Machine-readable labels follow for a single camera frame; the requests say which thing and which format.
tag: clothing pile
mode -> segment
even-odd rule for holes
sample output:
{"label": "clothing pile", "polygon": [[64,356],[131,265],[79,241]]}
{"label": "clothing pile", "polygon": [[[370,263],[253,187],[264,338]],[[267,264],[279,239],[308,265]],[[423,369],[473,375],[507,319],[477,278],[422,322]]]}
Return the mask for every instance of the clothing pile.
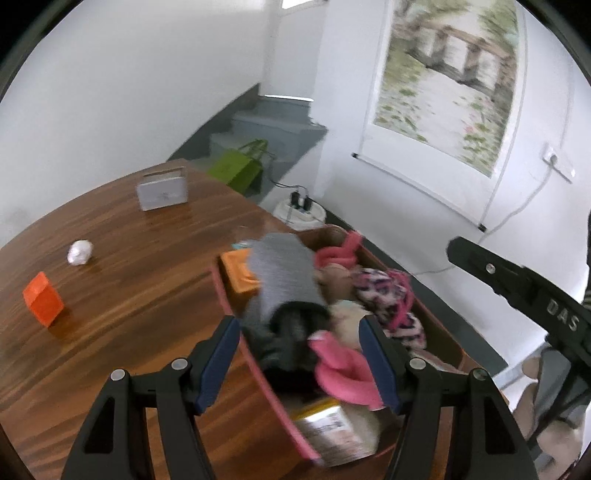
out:
{"label": "clothing pile", "polygon": [[242,331],[277,393],[320,387],[338,400],[383,408],[359,344],[359,322],[367,316],[408,349],[426,348],[408,276],[361,267],[362,240],[350,232],[341,247],[316,253],[291,233],[252,242],[248,268],[260,287],[246,306]]}

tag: green paper bag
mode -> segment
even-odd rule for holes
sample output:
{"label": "green paper bag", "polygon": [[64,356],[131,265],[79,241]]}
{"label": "green paper bag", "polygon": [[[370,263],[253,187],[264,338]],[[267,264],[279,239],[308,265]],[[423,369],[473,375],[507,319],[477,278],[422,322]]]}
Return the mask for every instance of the green paper bag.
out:
{"label": "green paper bag", "polygon": [[238,149],[229,148],[207,173],[242,195],[253,184],[260,190],[261,158],[267,151],[267,145],[267,140],[254,140]]}

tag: white crumpled paper ball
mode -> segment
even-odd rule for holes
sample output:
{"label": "white crumpled paper ball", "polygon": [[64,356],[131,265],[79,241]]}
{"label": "white crumpled paper ball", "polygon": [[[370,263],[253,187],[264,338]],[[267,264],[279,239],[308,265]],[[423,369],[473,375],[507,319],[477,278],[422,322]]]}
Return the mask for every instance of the white crumpled paper ball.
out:
{"label": "white crumpled paper ball", "polygon": [[70,265],[84,265],[92,256],[92,244],[88,240],[74,242],[68,252]]}

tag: screw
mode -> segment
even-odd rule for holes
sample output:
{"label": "screw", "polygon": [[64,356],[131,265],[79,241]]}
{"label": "screw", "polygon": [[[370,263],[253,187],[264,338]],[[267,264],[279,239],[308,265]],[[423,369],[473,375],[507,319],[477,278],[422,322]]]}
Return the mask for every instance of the screw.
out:
{"label": "screw", "polygon": [[117,382],[119,380],[123,380],[125,378],[125,370],[118,368],[117,370],[113,370],[111,372],[111,380],[113,382]]}
{"label": "screw", "polygon": [[187,368],[188,364],[189,362],[187,362],[187,359],[177,358],[176,360],[173,360],[170,366],[173,367],[173,370],[184,370],[185,368]]}
{"label": "screw", "polygon": [[477,380],[486,380],[488,378],[488,372],[483,368],[477,368],[472,372],[472,375],[474,375],[474,378]]}
{"label": "screw", "polygon": [[414,370],[422,370],[427,366],[425,360],[423,360],[422,358],[416,358],[416,357],[411,358],[411,360],[408,364]]}

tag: gray staircase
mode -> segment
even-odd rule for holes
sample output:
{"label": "gray staircase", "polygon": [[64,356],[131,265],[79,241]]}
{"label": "gray staircase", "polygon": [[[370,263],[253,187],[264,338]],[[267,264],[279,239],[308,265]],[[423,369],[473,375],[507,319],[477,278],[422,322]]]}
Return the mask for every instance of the gray staircase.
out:
{"label": "gray staircase", "polygon": [[239,148],[255,139],[269,142],[269,152],[275,159],[265,156],[261,192],[247,195],[260,202],[274,187],[271,181],[281,181],[287,171],[297,163],[326,134],[326,128],[311,122],[310,102],[298,99],[259,97],[251,110],[235,112],[228,132],[210,135],[209,157],[192,160],[201,171],[207,171],[228,148]]}

